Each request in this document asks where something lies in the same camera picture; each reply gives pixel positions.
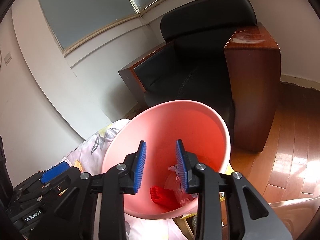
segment black leather armchair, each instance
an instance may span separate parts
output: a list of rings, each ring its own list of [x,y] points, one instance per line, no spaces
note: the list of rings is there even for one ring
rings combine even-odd
[[[249,0],[196,0],[165,14],[167,46],[134,68],[149,107],[188,99],[215,109],[231,138],[234,104],[223,48],[239,26],[256,25]]]

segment red object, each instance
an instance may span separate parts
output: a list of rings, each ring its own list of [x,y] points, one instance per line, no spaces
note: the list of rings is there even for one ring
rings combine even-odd
[[[166,207],[169,210],[175,210],[181,207],[172,189],[153,186],[150,188],[150,194],[154,203]]]

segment baseboard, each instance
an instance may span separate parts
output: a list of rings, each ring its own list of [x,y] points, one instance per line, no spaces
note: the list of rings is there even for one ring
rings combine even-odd
[[[295,84],[300,87],[305,87],[305,88],[313,88],[315,90],[320,91],[320,83],[303,79],[303,78],[298,78],[298,77],[293,77],[293,76],[288,76],[288,75],[281,75],[281,82],[285,83],[290,83],[290,84]]]

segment pink bucket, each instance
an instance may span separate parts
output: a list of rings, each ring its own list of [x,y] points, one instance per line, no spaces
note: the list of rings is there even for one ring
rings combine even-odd
[[[189,100],[177,100],[154,106],[137,115],[116,135],[102,165],[102,172],[125,156],[137,151],[141,140],[147,143],[147,158],[142,184],[136,195],[124,195],[124,212],[150,220],[170,219],[197,210],[198,199],[167,211],[150,197],[152,186],[164,187],[172,176],[168,168],[177,164],[175,143],[182,139],[188,152],[197,155],[215,171],[224,173],[230,160],[230,137],[225,122],[209,106]]]

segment blue bristle pad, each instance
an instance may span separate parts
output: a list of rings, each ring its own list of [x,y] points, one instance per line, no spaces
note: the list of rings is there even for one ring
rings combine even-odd
[[[142,142],[142,147],[139,152],[137,152],[138,156],[138,164],[137,168],[135,170],[135,176],[134,176],[134,181],[133,181],[133,190],[135,193],[138,193],[138,190],[141,186],[141,181],[142,181],[142,175],[143,175],[143,168],[144,164],[146,162],[146,156],[147,156],[147,143]]]
[[[187,188],[189,187],[188,185],[188,176],[187,176],[187,169],[184,163],[184,159],[182,156],[182,149],[180,148],[179,142],[177,141],[176,143],[176,157],[177,157],[177,162],[178,162],[178,171],[179,171],[179,178],[181,182],[181,187],[183,190],[186,192]]]

